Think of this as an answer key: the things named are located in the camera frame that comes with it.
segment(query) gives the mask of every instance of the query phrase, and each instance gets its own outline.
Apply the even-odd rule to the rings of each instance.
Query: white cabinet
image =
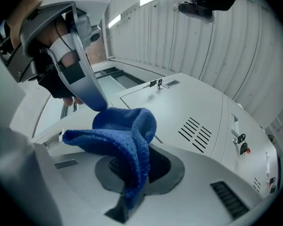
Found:
[[[275,147],[271,144],[263,129],[235,102],[228,99],[228,137],[222,164],[229,170],[238,174],[241,178],[251,184],[261,196],[269,195],[273,185],[267,181],[272,178],[278,180],[277,154]],[[239,145],[233,143],[237,138],[235,130],[239,135],[245,134],[245,142],[248,144],[250,153],[245,154],[244,164],[240,155]]]
[[[149,109],[157,120],[156,138],[160,142],[211,157],[247,181],[262,197],[269,195],[272,185],[266,182],[276,178],[276,185],[278,165],[276,150],[263,129],[211,86],[182,73],[163,78],[163,84],[173,80],[180,83],[162,90],[143,84],[118,93],[111,103],[120,108]],[[233,138],[243,133],[250,149],[244,164],[240,155],[243,143],[233,143]]]
[[[211,157],[220,127],[222,93],[185,74],[171,77],[163,83],[180,83],[161,90],[157,86],[139,89],[121,100],[130,109],[145,107],[154,114],[156,137],[162,143]]]

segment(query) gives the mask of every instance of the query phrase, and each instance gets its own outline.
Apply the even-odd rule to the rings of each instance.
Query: blue towel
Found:
[[[67,130],[63,142],[79,146],[86,152],[116,156],[127,163],[132,182],[126,186],[125,198],[134,206],[150,170],[149,143],[155,136],[156,127],[153,114],[145,108],[109,108],[94,118],[93,130]]]

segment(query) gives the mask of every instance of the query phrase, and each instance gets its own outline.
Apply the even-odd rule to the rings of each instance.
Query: black cable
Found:
[[[57,20],[55,20],[55,29],[56,29],[56,32],[59,36],[59,38],[63,41],[63,43],[70,49],[71,52],[73,52],[73,50],[69,47],[68,44],[66,44],[66,42],[64,41],[64,39],[62,38],[61,34],[58,32],[58,29],[57,29]]]

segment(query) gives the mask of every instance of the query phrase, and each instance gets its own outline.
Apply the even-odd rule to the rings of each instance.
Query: black mesh grate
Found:
[[[150,172],[149,172],[149,183],[153,183],[156,180],[162,178],[171,169],[171,162],[168,158],[162,154],[156,152],[151,147],[150,150]],[[119,163],[118,158],[113,159],[109,163],[110,170],[117,175],[120,179],[128,185],[132,182],[131,171],[127,165]]]
[[[237,219],[247,213],[249,209],[238,198],[238,196],[226,185],[225,182],[211,184],[211,187],[222,201],[233,219]]]
[[[153,150],[150,150],[150,172],[149,172],[149,183],[153,183],[156,180],[162,178],[171,169],[171,162],[168,158]]]

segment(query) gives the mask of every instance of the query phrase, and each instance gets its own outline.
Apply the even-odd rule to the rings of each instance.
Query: white machine panel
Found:
[[[251,184],[261,196],[266,197],[271,187],[277,186],[278,164],[275,147],[263,129],[235,102],[228,99],[228,107],[229,130],[222,164]],[[244,164],[240,155],[243,143],[237,146],[233,143],[233,138],[237,137],[232,130],[238,135],[246,135],[245,142],[250,153],[245,154]],[[269,185],[268,182],[272,178],[275,178],[276,182]]]
[[[121,97],[130,108],[145,107],[157,120],[156,137],[181,149],[211,157],[221,123],[222,93],[185,74],[166,77],[180,83],[140,89]]]

